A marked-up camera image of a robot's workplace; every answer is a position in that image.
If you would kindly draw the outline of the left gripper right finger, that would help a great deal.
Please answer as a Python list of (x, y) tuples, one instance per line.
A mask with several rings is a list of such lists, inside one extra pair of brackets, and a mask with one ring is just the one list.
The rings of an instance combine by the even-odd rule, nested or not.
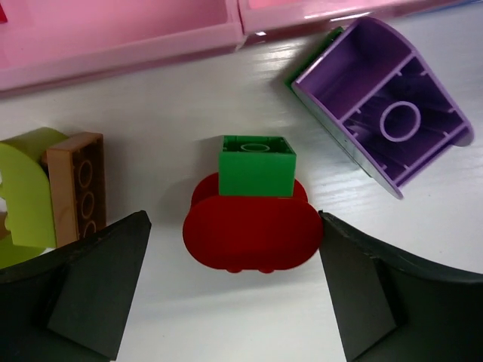
[(320, 212), (319, 248), (347, 361), (480, 361), (482, 276)]

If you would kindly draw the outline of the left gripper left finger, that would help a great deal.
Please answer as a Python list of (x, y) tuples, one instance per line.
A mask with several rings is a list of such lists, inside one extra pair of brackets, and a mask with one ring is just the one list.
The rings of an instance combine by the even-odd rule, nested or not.
[(3, 361), (114, 361), (151, 222), (141, 210), (1, 270)]

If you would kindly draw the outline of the lime curved lego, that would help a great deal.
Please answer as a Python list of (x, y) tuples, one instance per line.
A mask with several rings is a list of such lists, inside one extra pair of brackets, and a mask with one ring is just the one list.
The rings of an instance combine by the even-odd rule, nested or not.
[(66, 135), (55, 129), (41, 127), (1, 141), (5, 227), (16, 246), (56, 246), (51, 188), (41, 159), (49, 147), (66, 139)]

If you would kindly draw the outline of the tan lego brick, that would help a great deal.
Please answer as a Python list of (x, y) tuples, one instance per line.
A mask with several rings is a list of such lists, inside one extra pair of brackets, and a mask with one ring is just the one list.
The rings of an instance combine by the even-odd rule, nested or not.
[(58, 247), (106, 227), (104, 144), (101, 133), (77, 133), (45, 153)]

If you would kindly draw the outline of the red apple lego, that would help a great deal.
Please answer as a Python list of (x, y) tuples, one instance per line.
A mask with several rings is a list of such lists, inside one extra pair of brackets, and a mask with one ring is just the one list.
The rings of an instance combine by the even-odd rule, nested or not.
[(220, 195), (218, 181), (213, 173), (195, 187), (183, 223), (186, 249), (202, 265), (271, 273), (295, 268), (318, 250), (323, 222), (299, 181), (289, 198)]

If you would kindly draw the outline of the small green lego brick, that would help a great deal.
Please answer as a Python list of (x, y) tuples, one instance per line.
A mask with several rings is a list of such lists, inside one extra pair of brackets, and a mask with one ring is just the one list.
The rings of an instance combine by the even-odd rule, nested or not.
[(296, 161), (284, 137), (225, 135), (218, 158), (219, 193), (291, 197)]

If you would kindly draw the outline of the purple curved lego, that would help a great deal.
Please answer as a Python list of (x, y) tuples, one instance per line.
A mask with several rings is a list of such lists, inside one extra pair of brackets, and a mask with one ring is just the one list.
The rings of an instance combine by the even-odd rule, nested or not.
[(292, 91), (346, 154), (396, 198), (474, 130), (419, 51), (381, 20), (362, 17), (292, 81)]

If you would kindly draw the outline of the red lego brick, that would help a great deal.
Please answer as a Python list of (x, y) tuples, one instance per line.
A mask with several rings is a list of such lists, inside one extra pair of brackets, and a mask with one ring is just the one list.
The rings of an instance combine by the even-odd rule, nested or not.
[(5, 11), (3, 7), (0, 5), (0, 23), (6, 23), (8, 21), (8, 18), (5, 14)]

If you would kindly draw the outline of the large pink bin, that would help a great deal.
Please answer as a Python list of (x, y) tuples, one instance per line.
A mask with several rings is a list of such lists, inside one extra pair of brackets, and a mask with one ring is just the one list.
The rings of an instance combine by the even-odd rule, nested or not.
[(1, 90), (245, 41), (236, 1), (3, 1)]

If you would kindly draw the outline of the small pink bin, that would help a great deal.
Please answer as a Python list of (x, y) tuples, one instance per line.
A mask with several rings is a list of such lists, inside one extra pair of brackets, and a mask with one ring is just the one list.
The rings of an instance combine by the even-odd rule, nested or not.
[(238, 9), (245, 35), (252, 36), (320, 23), (339, 23), (366, 15), (400, 17), (455, 4), (455, 1), (392, 0), (240, 1)]

